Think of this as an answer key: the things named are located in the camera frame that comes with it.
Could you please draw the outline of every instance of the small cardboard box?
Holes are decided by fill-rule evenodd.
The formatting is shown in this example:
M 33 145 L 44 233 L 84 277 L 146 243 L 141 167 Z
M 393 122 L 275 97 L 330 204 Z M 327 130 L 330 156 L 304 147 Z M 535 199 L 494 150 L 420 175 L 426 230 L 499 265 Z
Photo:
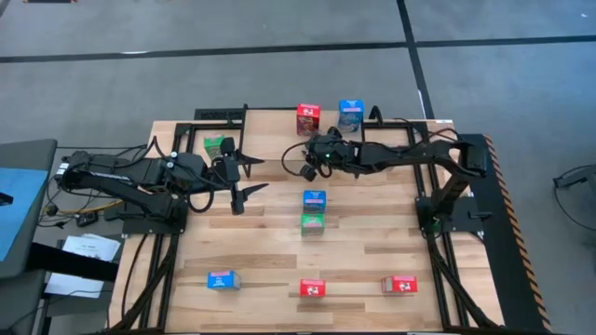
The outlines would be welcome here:
M 327 193 L 325 191 L 305 191 L 303 198 L 303 213 L 322 214 L 327 205 Z
M 221 145 L 224 139 L 225 135 L 212 135 L 203 140 L 203 146 L 209 158 L 213 159 L 222 155 Z
M 355 132 L 358 130 L 360 123 L 362 123 L 363 116 L 363 100 L 340 100 L 337 128 L 343 132 Z
M 303 214 L 300 227 L 302 236 L 323 235 L 325 232 L 325 215 Z
M 320 106 L 301 103 L 296 109 L 296 130 L 300 136 L 318 134 Z
M 300 280 L 301 298 L 322 298 L 325 296 L 325 281 L 313 279 Z
M 383 293 L 415 293 L 418 291 L 413 275 L 392 275 L 381 281 Z
M 207 288 L 215 290 L 238 290 L 240 289 L 240 276 L 231 270 L 208 273 Z

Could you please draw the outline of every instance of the green box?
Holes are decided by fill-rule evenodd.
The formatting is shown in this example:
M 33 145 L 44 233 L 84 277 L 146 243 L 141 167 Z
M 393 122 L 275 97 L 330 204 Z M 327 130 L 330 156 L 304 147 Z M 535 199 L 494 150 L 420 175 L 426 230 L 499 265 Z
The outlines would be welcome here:
M 224 139 L 225 135 L 212 135 L 205 138 L 203 141 L 203 146 L 205 147 L 205 151 L 209 155 L 209 158 L 213 159 L 222 155 L 222 149 L 220 146 L 222 145 L 222 141 Z
M 302 236 L 323 235 L 325 231 L 325 214 L 303 214 L 300 227 Z

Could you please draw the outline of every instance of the wire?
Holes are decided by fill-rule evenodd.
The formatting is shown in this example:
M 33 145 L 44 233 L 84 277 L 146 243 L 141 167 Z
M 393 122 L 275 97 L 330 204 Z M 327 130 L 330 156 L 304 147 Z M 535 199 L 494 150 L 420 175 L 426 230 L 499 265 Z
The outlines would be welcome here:
M 223 183 L 225 183 L 225 179 L 215 169 L 215 163 L 216 162 L 223 162 L 223 161 L 224 161 L 224 159 L 221 158 L 221 157 L 215 157 L 215 158 L 213 158 L 213 160 L 211 161 L 211 170 L 213 171 L 213 173 L 215 173 L 215 175 L 217 176 L 217 178 L 220 179 L 220 181 L 222 181 Z
M 553 191 L 553 193 L 554 193 L 554 195 L 555 195 L 555 200 L 557 201 L 557 204 L 559 205 L 559 208 L 561 209 L 561 211 L 563 212 L 563 214 L 565 214 L 565 216 L 566 216 L 566 217 L 567 217 L 569 220 L 571 220 L 573 223 L 577 224 L 578 226 L 580 226 L 580 227 L 582 227 L 582 228 L 584 228 L 584 229 L 587 229 L 587 230 L 589 230 L 589 231 L 591 231 L 591 232 L 596 232 L 596 229 L 595 229 L 595 228 L 588 227 L 587 225 L 585 225 L 585 224 L 583 224 L 583 223 L 581 223 L 581 222 L 577 221 L 576 219 L 574 219 L 574 218 L 573 218 L 573 217 L 572 217 L 572 216 L 571 216 L 571 215 L 570 215 L 570 214 L 567 212 L 567 210 L 566 210 L 566 209 L 565 209 L 565 208 L 562 206 L 562 204 L 561 204 L 561 201 L 559 200 L 559 195 L 557 194 L 557 187 L 556 187 L 556 186 L 553 186 L 553 187 L 552 187 L 552 191 Z
M 403 152 L 407 153 L 409 151 L 411 151 L 412 149 L 417 148 L 420 144 L 425 143 L 426 141 L 430 140 L 432 137 L 434 136 L 439 136 L 440 134 L 447 132 L 447 131 L 451 131 L 453 132 L 453 134 L 455 134 L 456 136 L 459 137 L 459 133 L 451 128 L 444 128 L 435 132 L 429 132 L 428 136 L 424 137 L 423 139 L 421 139 L 420 141 L 416 142 L 414 145 L 408 147 L 407 149 L 405 149 Z
M 97 290 L 97 291 L 86 291 L 86 290 L 81 290 L 81 289 L 78 289 L 78 290 L 75 290 L 75 291 L 72 291 L 72 292 L 68 293 L 67 295 L 65 295 L 65 296 L 63 296 L 63 297 L 59 297 L 58 299 L 56 299 L 56 300 L 54 300 L 54 301 L 50 301 L 50 302 L 47 304 L 47 306 L 49 306 L 50 304 L 56 303 L 56 302 L 61 302 L 61 301 L 63 301 L 64 299 L 66 299 L 66 298 L 68 298 L 68 297 L 72 296 L 72 295 L 73 295 L 73 294 L 75 294 L 75 293 L 102 293 L 102 292 L 112 292 L 112 290 L 110 290 L 110 289 L 102 289 L 102 290 Z M 15 326 L 17 326 L 17 325 L 20 323 L 20 321 L 24 320 L 24 319 L 25 319 L 27 316 L 29 316 L 29 315 L 32 315 L 32 314 L 34 314 L 34 313 L 36 313 L 37 311 L 39 311 L 40 309 L 42 309 L 42 308 L 44 308 L 44 307 L 45 307 L 45 306 L 41 306 L 41 307 L 35 308 L 35 309 L 33 309 L 31 312 L 29 312 L 29 313 L 27 313 L 27 314 L 25 314 L 25 315 L 21 316 L 20 318 L 18 318 L 18 319 L 17 319 L 17 321 L 13 322 L 13 323 L 12 323 L 12 325 L 10 325 L 10 327 L 8 327 L 8 330 L 11 330 L 11 331 L 12 331 L 12 329 L 13 329 Z
M 57 191 L 50 199 L 49 201 L 53 200 L 53 197 L 55 197 L 61 189 L 59 189 L 59 191 Z M 84 210 L 85 208 L 87 208 L 87 206 L 89 206 L 89 204 L 95 200 L 95 198 L 97 198 L 98 196 L 95 194 L 93 195 L 93 190 L 89 191 L 89 194 L 82 194 L 84 196 L 88 196 L 87 199 L 87 203 L 85 203 L 85 205 L 83 205 L 83 207 L 81 207 L 75 214 L 80 213 L 81 210 Z M 73 219 L 76 218 L 75 215 L 73 216 L 63 216 L 63 218 L 58 218 L 56 220 L 41 220 L 43 218 L 43 216 L 40 218 L 39 222 L 37 223 L 38 227 L 42 227 L 42 228 L 51 228 L 51 227 L 59 227 L 62 228 L 63 226 L 65 226 L 66 224 L 68 224 L 70 221 L 72 221 Z M 45 225 L 45 224 L 40 224 L 40 222 L 56 222 L 54 224 L 50 224 L 50 225 Z
M 205 182 L 205 183 L 207 183 L 207 184 L 209 184 L 211 186 L 215 186 L 215 187 L 217 187 L 219 189 L 223 189 L 223 190 L 225 190 L 225 189 L 228 188 L 227 186 L 224 186 L 224 185 L 215 183 L 213 181 L 206 180 L 205 178 L 202 178 L 202 177 L 198 176 L 196 174 L 196 172 L 193 169 L 191 169 L 190 167 L 188 167 L 187 165 L 182 164 L 182 163 L 180 163 L 180 162 L 178 162 L 178 161 L 176 161 L 174 159 L 171 159 L 170 157 L 167 157 L 166 155 L 164 155 L 164 153 L 161 151 L 161 148 L 159 147 L 159 143 L 157 143 L 157 136 L 154 136 L 153 137 L 153 140 L 151 141 L 151 143 L 153 143 L 154 146 L 156 147 L 157 153 L 159 154 L 159 156 L 161 157 L 161 159 L 163 159 L 163 160 L 165 160 L 167 162 L 171 162 L 174 165 L 177 165 L 180 168 L 183 168 L 183 169 L 187 170 L 188 172 L 190 172 L 193 175 L 193 177 L 195 177 L 198 180 L 203 181 L 203 182 Z
M 103 206 L 97 206 L 95 208 L 87 208 L 87 209 L 60 209 L 58 212 L 62 214 L 83 214 L 83 213 L 90 213 L 94 211 L 104 210 L 110 207 L 114 207 L 118 204 L 123 203 L 123 200 L 116 200 L 115 202 L 109 203 Z
M 81 150 L 83 150 L 83 149 L 89 149 L 89 150 L 119 150 L 119 149 L 137 148 L 137 147 L 140 147 L 140 146 L 145 146 L 145 144 L 140 144 L 140 145 L 135 145 L 135 146 L 128 146 L 128 147 L 57 146 L 56 149 L 64 149 L 64 150 L 67 150 L 67 149 L 75 149 L 75 150 L 76 149 L 81 149 Z
M 139 254 L 141 253 L 141 249 L 142 249 L 142 245 L 145 243 L 145 239 L 147 239 L 147 234 L 144 234 L 142 236 L 141 242 L 139 242 L 139 246 L 137 247 L 137 250 L 134 252 L 134 256 L 132 257 L 132 263 L 130 264 L 130 269 L 129 269 L 129 275 L 127 276 L 127 282 L 124 285 L 124 294 L 122 296 L 122 306 L 121 306 L 121 310 L 120 310 L 120 318 L 124 319 L 124 309 L 126 308 L 126 302 L 127 302 L 127 294 L 129 293 L 129 284 L 130 284 L 130 279 L 132 278 L 132 269 L 134 269 L 134 265 L 137 263 L 137 259 L 139 258 Z
M 141 156 L 135 160 L 132 160 L 131 162 L 122 164 L 122 165 L 106 165 L 106 164 L 101 164 L 101 163 L 94 163 L 94 162 L 89 162 L 91 165 L 94 165 L 96 167 L 102 167 L 102 168 L 129 168 L 132 167 L 136 164 L 139 164 L 139 162 L 141 162 L 146 156 L 147 154 L 149 154 L 149 151 L 151 150 L 151 148 L 153 148 L 153 146 L 156 144 L 157 142 L 157 137 L 154 136 L 153 139 L 151 140 L 151 143 L 149 143 L 149 146 L 147 147 L 147 149 L 145 150 L 144 153 L 141 154 Z M 75 168 L 75 167 L 68 167 L 66 169 L 66 171 L 64 172 L 64 174 L 66 174 L 66 172 L 71 169 L 71 168 Z
M 190 194 L 186 195 L 186 202 L 188 203 L 188 207 L 194 211 L 195 213 L 205 213 L 211 205 L 213 205 L 213 198 L 215 197 L 215 192 L 213 190 L 209 190 L 209 200 L 207 200 L 207 205 L 203 208 L 196 208 L 193 203 L 190 201 Z
M 127 150 L 125 150 L 125 151 L 122 151 L 122 152 L 120 152 L 120 153 L 118 153 L 118 154 L 115 154 L 115 156 L 116 156 L 116 157 L 119 157 L 119 156 L 121 156 L 121 155 L 123 155 L 123 154 L 126 154 L 126 153 L 128 153 L 128 152 L 131 152 L 131 151 L 133 151 L 133 150 L 135 150 L 135 149 L 139 149 L 139 151 L 138 151 L 138 152 L 137 152 L 137 153 L 136 153 L 136 154 L 133 156 L 133 158 L 131 159 L 131 160 L 134 160 L 134 157 L 136 157 L 136 155 L 137 155 L 137 154 L 138 154 L 140 151 L 142 151 L 142 149 L 144 149 L 145 147 L 147 147 L 147 144 L 141 144 L 141 145 L 133 146 L 133 147 L 130 147 L 130 148 L 128 148 L 128 149 L 127 149 Z
M 290 148 L 286 149 L 286 151 L 283 152 L 283 154 L 281 155 L 281 167 L 283 169 L 285 169 L 286 172 L 290 173 L 292 176 L 302 177 L 302 175 L 300 173 L 296 173 L 296 172 L 290 170 L 288 167 L 286 167 L 286 155 L 290 152 L 291 149 L 297 148 L 297 147 L 299 147 L 301 145 L 305 145 L 307 143 L 308 143 L 308 141 L 302 141 L 300 143 L 296 143 L 293 146 L 291 146 Z
M 327 168 L 329 169 L 329 172 L 325 173 L 325 172 L 323 172 L 323 169 L 321 168 L 321 166 L 317 166 L 318 174 L 323 178 L 329 178 L 333 174 L 333 169 L 332 169 L 332 167 L 327 167 Z
M 138 152 L 136 152 L 136 154 L 134 156 L 132 156 L 132 158 L 130 160 L 135 160 L 137 158 L 137 156 L 142 152 L 142 148 L 139 149 Z
M 407 123 L 408 125 L 412 126 L 412 128 L 414 128 L 414 129 L 415 129 L 415 130 L 416 130 L 416 131 L 417 131 L 417 132 L 420 134 L 420 136 L 422 136 L 422 131 L 420 131 L 420 130 L 419 130 L 417 127 L 416 127 L 416 124 L 415 124 L 414 122 L 412 122 L 412 121 L 410 121 L 410 120 L 406 120 L 406 119 L 404 119 L 403 117 L 395 117 L 395 118 L 393 118 L 393 119 L 394 119 L 394 120 L 401 120 L 401 121 L 403 121 L 403 122 Z M 453 132 L 453 134 L 455 134 L 455 136 L 456 136 L 456 137 L 459 139 L 459 133 L 458 133 L 457 131 L 455 131 L 455 130 L 454 130 L 454 129 L 452 129 L 452 128 L 448 128 L 448 129 L 450 129 L 450 130 Z M 445 136 L 445 135 L 442 135 L 442 134 L 440 134 L 438 131 L 437 131 L 437 135 L 438 135 L 438 136 L 441 136 L 441 137 L 443 137 L 444 139 L 447 139 L 447 140 L 449 140 L 449 141 L 453 141 L 453 140 L 454 140 L 454 139 L 452 139 L 452 138 L 450 138 L 450 137 L 448 137 L 448 136 Z

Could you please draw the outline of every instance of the black cable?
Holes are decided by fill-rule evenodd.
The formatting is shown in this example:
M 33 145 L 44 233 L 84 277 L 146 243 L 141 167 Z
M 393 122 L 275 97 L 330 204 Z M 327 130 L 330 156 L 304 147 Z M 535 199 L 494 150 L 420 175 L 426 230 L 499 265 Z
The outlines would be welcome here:
M 53 196 L 49 196 L 49 185 L 46 186 L 46 197 L 47 197 L 47 203 L 56 206 L 56 204 L 54 204 L 54 199 L 56 198 L 56 196 L 58 196 L 58 194 L 60 194 L 62 190 L 59 188 L 56 193 L 54 193 Z M 39 225 L 39 223 L 44 219 L 44 216 L 46 216 L 46 207 L 47 205 L 44 207 L 43 211 L 41 212 L 41 214 L 39 214 L 39 218 L 37 219 L 37 225 Z
M 300 173 L 296 173 L 296 172 L 294 172 L 294 171 L 290 170 L 288 167 L 286 167 L 286 154 L 288 154 L 288 153 L 290 152 L 290 150 L 291 150 L 291 149 L 293 149 L 293 148 L 297 148 L 297 147 L 299 147 L 299 146 L 301 146 L 301 145 L 305 145 L 305 144 L 307 144 L 307 143 L 308 143 L 308 141 L 302 141 L 302 142 L 300 142 L 300 143 L 296 143 L 296 144 L 294 144 L 293 146 L 291 146 L 290 148 L 286 149 L 286 151 L 285 151 L 285 152 L 283 152 L 283 154 L 281 155 L 281 167 L 282 167 L 283 169 L 285 169 L 285 170 L 286 170 L 286 172 L 290 173 L 292 176 L 296 176 L 296 177 L 302 177 L 302 175 L 301 175 Z
M 193 177 L 195 177 L 195 178 L 197 178 L 198 180 L 200 180 L 200 181 L 203 181 L 203 182 L 205 182 L 205 183 L 207 183 L 207 184 L 209 184 L 209 185 L 211 185 L 211 186 L 215 186 L 215 187 L 217 187 L 217 188 L 219 188 L 219 189 L 223 189 L 223 190 L 225 190 L 225 189 L 227 189 L 227 188 L 228 188 L 227 186 L 224 186 L 224 185 L 221 185 L 221 184 L 215 183 L 215 182 L 213 182 L 213 181 L 206 180 L 205 178 L 203 178 L 203 177 L 201 177 L 201 176 L 198 176 L 198 175 L 196 174 L 196 172 L 195 172 L 193 169 L 191 169 L 190 167 L 188 167 L 187 165 L 185 165 L 185 164 L 182 164 L 182 163 L 180 163 L 180 162 L 178 162 L 178 161 L 176 161 L 176 160 L 172 159 L 171 157 L 167 157 L 167 156 L 166 156 L 166 155 L 165 155 L 165 154 L 164 154 L 164 153 L 161 151 L 161 148 L 159 147 L 159 143 L 157 143 L 157 136 L 154 136 L 154 137 L 153 137 L 153 140 L 151 141 L 151 143 L 153 143 L 153 144 L 154 144 L 154 146 L 156 147 L 157 153 L 159 154 L 159 156 L 161 157 L 161 159 L 165 160 L 166 162 L 171 162 L 171 163 L 173 163 L 174 165 L 176 165 L 176 166 L 178 166 L 178 167 L 180 167 L 180 168 L 183 168 L 183 169 L 185 169 L 186 171 L 190 172 L 190 174 L 192 174 L 192 175 L 193 175 Z
M 140 153 L 142 153 L 142 149 L 143 149 L 143 148 L 139 149 L 139 151 L 138 151 L 138 152 L 136 152 L 136 153 L 135 153 L 135 155 L 134 155 L 134 156 L 132 156 L 132 158 L 131 158 L 130 160 L 135 160 L 135 159 L 137 158 L 137 156 L 138 156 Z
M 406 120 L 406 119 L 404 119 L 403 117 L 395 117 L 395 118 L 394 118 L 394 120 L 401 120 L 401 121 L 403 121 L 403 122 L 407 123 L 408 125 L 412 126 L 412 128 L 413 128 L 413 129 L 415 129 L 415 130 L 416 130 L 416 131 L 417 131 L 417 132 L 420 134 L 420 136 L 421 136 L 421 137 L 423 137 L 423 135 L 422 135 L 422 131 L 420 131 L 420 129 L 418 129 L 418 127 L 416 126 L 416 124 L 415 124 L 414 122 L 412 122 L 412 121 L 410 121 L 410 120 Z M 459 136 L 459 133 L 458 133 L 457 131 L 455 131 L 454 129 L 451 129 L 451 128 L 449 128 L 449 129 L 450 129 L 450 130 L 453 132 L 453 134 L 455 134 L 455 136 L 456 136 L 456 137 L 459 139 L 459 137 L 460 137 L 460 136 Z M 448 137 L 448 136 L 442 135 L 442 134 L 440 134 L 440 133 L 438 133 L 437 135 L 438 135 L 438 136 L 441 136 L 441 137 L 443 137 L 444 139 L 446 139 L 446 140 L 449 140 L 449 141 L 453 141 L 453 140 L 454 140 L 454 139 L 452 139 L 452 138 L 450 138 L 450 137 Z
M 459 137 L 459 133 L 451 128 L 444 128 L 435 132 L 429 132 L 428 136 L 424 137 L 423 139 L 421 139 L 420 141 L 416 142 L 414 145 L 406 148 L 403 152 L 407 153 L 409 151 L 411 151 L 414 148 L 417 148 L 418 146 L 420 146 L 420 144 L 425 143 L 426 141 L 430 140 L 432 137 L 434 136 L 439 136 L 441 133 L 447 132 L 447 131 L 451 131 L 453 132 L 453 134 L 455 134 L 457 137 Z
M 139 254 L 141 253 L 141 249 L 142 249 L 142 245 L 145 243 L 145 239 L 147 239 L 147 234 L 144 234 L 142 236 L 141 242 L 139 242 L 139 246 L 137 247 L 137 250 L 134 252 L 134 256 L 132 257 L 132 263 L 130 264 L 130 269 L 129 269 L 129 275 L 127 276 L 127 282 L 126 284 L 124 284 L 124 294 L 122 295 L 122 308 L 120 310 L 120 318 L 123 319 L 124 318 L 124 310 L 126 308 L 126 302 L 127 302 L 127 294 L 129 293 L 129 285 L 130 285 L 130 279 L 132 278 L 132 269 L 134 269 L 134 265 L 137 263 L 137 259 L 139 258 Z
M 142 149 L 144 149 L 146 146 L 147 146 L 147 144 L 141 144 L 141 145 L 133 146 L 133 147 L 130 147 L 130 148 L 128 148 L 128 149 L 126 149 L 126 150 L 124 150 L 124 151 L 122 151 L 122 152 L 118 153 L 118 154 L 115 154 L 115 156 L 116 156 L 116 157 L 119 157 L 119 156 L 121 156 L 121 155 L 123 155 L 123 154 L 126 154 L 126 153 L 128 153 L 128 152 L 131 152 L 131 151 L 133 151 L 133 150 L 135 150 L 135 149 L 139 149 L 139 151 L 137 152 L 137 154 L 138 154 L 138 153 L 139 153 L 139 152 L 140 152 Z
M 89 162 L 89 163 L 91 165 L 96 166 L 96 167 L 102 167 L 102 168 L 129 168 L 129 167 L 132 167 L 132 166 L 138 164 L 139 162 L 141 162 L 147 156 L 147 154 L 149 154 L 149 151 L 156 144 L 156 141 L 157 141 L 157 137 L 154 136 L 153 139 L 151 140 L 151 143 L 149 143 L 149 146 L 145 150 L 145 152 L 142 153 L 142 155 L 139 158 L 137 158 L 137 159 L 135 159 L 135 160 L 133 160 L 131 162 L 122 164 L 122 165 L 112 165 L 112 166 L 109 166 L 109 165 L 101 164 L 101 163 L 94 163 L 94 162 Z
M 56 204 L 54 204 L 52 202 L 53 198 L 58 195 L 60 193 L 61 189 L 58 189 L 58 191 L 49 198 L 48 202 L 52 203 L 54 206 L 56 206 Z M 98 196 L 95 194 L 93 195 L 93 190 L 89 191 L 89 194 L 82 194 L 84 196 L 88 196 L 87 199 L 87 203 L 85 203 L 85 205 L 83 205 L 83 207 L 81 207 L 75 214 L 73 215 L 56 215 L 58 218 L 56 219 L 50 219 L 50 220 L 42 220 L 43 219 L 43 215 L 40 217 L 40 220 L 37 223 L 38 227 L 42 227 L 42 228 L 51 228 L 51 227 L 63 227 L 66 224 L 70 223 L 70 221 L 76 219 L 76 214 L 78 214 L 81 210 L 87 208 L 87 206 L 89 206 L 91 204 L 91 202 L 93 202 L 93 200 L 95 200 Z M 45 225 L 45 224 L 40 224 L 41 222 L 56 222 L 54 224 L 50 224 L 50 225 Z
M 317 165 L 318 174 L 323 178 L 329 178 L 333 174 L 333 169 L 331 167 L 327 167 L 329 169 L 328 173 L 323 172 L 321 166 Z
M 213 205 L 213 198 L 215 197 L 215 192 L 212 189 L 209 190 L 209 200 L 207 200 L 207 205 L 203 208 L 196 208 L 193 203 L 190 201 L 190 194 L 186 195 L 186 202 L 188 203 L 188 207 L 190 210 L 194 211 L 195 213 L 205 213 L 211 205 Z
M 217 178 L 220 179 L 220 181 L 222 181 L 223 183 L 226 183 L 225 179 L 215 169 L 215 163 L 216 162 L 223 162 L 223 161 L 224 161 L 224 159 L 221 158 L 221 157 L 215 157 L 215 158 L 213 158 L 213 160 L 211 161 L 211 170 L 213 171 L 213 173 L 215 173 L 215 175 L 217 176 Z
M 577 224 L 578 226 L 580 226 L 580 227 L 582 227 L 582 228 L 584 228 L 584 229 L 587 229 L 587 230 L 589 230 L 589 231 L 591 231 L 591 232 L 596 232 L 596 229 L 595 229 L 595 228 L 588 227 L 587 225 L 585 225 L 585 224 L 583 224 L 583 223 L 581 223 L 581 222 L 577 221 L 576 219 L 574 219 L 574 218 L 573 218 L 573 217 L 572 217 L 572 216 L 571 216 L 571 215 L 570 215 L 570 214 L 567 212 L 567 210 L 566 210 L 566 209 L 565 209 L 565 208 L 562 206 L 562 204 L 561 204 L 561 201 L 559 200 L 559 195 L 557 194 L 557 187 L 556 187 L 556 186 L 553 186 L 552 190 L 553 190 L 553 193 L 554 193 L 554 195 L 555 195 L 555 200 L 557 201 L 557 204 L 559 205 L 559 208 L 561 209 L 561 211 L 563 212 L 563 214 L 565 214 L 565 216 L 567 217 L 567 219 L 571 220 L 573 223 Z
M 157 267 L 157 271 L 155 275 L 151 278 L 151 280 L 147 283 L 141 295 L 134 302 L 132 307 L 126 312 L 125 317 L 120 320 L 117 324 L 114 325 L 116 329 L 130 329 L 132 324 L 139 316 L 141 309 L 147 303 L 147 301 L 153 296 L 153 292 L 155 291 L 157 285 L 161 281 L 163 275 L 169 270 L 170 266 L 174 266 L 176 262 L 175 258 L 175 248 L 172 244 L 169 245 L 168 251 L 166 251 L 166 255 L 164 256 L 163 260 Z
M 63 297 L 59 297 L 58 299 L 56 299 L 56 300 L 54 300 L 54 301 L 50 301 L 50 302 L 47 304 L 47 306 L 49 306 L 49 305 L 50 305 L 50 304 L 52 304 L 52 303 L 61 302 L 61 301 L 63 301 L 64 299 L 66 299 L 66 298 L 68 298 L 68 297 L 72 296 L 72 295 L 73 295 L 73 294 L 75 294 L 75 293 L 102 293 L 102 292 L 112 292 L 112 290 L 110 290 L 110 289 L 102 289 L 102 290 L 98 290 L 98 291 L 86 291 L 86 290 L 81 290 L 81 289 L 78 289 L 78 290 L 75 290 L 75 291 L 72 291 L 72 292 L 68 293 L 67 295 L 65 295 L 65 296 L 63 296 Z M 17 326 L 17 325 L 20 323 L 20 321 L 24 320 L 24 319 L 25 319 L 27 316 L 29 316 L 29 315 L 31 315 L 31 314 L 33 314 L 33 313 L 36 313 L 37 311 L 39 311 L 40 309 L 42 309 L 42 308 L 44 308 L 44 307 L 45 307 L 45 306 L 41 306 L 41 307 L 35 308 L 35 309 L 33 309 L 31 312 L 29 312 L 29 313 L 27 313 L 27 314 L 25 314 L 25 315 L 21 316 L 20 318 L 18 318 L 18 319 L 17 319 L 17 321 L 13 322 L 13 323 L 12 323 L 12 325 L 10 325 L 10 327 L 8 327 L 8 330 L 12 331 L 12 329 L 13 329 L 15 326 Z
M 389 146 L 387 146 L 386 144 L 383 144 L 381 142 L 375 142 L 375 141 L 364 141 L 364 144 L 373 144 L 373 145 L 379 145 L 384 147 L 386 150 L 392 152 L 392 153 L 397 153 L 397 154 L 403 154 L 405 152 L 407 152 L 409 150 L 409 147 L 403 147 L 402 149 L 396 149 L 396 148 L 391 148 Z
M 85 149 L 89 149 L 89 150 L 121 150 L 121 149 L 130 149 L 130 148 L 136 148 L 139 146 L 145 146 L 145 144 L 140 144 L 140 145 L 135 145 L 135 146 L 128 146 L 128 147 L 101 147 L 101 146 L 57 146 L 56 149 L 64 149 L 64 150 L 68 150 L 68 149 L 72 149 L 72 150 L 85 150 Z

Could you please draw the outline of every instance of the yellow cable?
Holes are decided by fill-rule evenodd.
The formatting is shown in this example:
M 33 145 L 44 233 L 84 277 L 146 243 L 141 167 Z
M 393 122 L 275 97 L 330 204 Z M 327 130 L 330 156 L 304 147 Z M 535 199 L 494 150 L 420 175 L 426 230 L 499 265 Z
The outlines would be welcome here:
M 122 200 L 118 200 L 107 205 L 95 207 L 95 208 L 85 208 L 85 209 L 60 209 L 58 212 L 60 214 L 76 214 L 76 213 L 90 213 L 98 210 L 104 210 L 113 206 L 120 204 Z

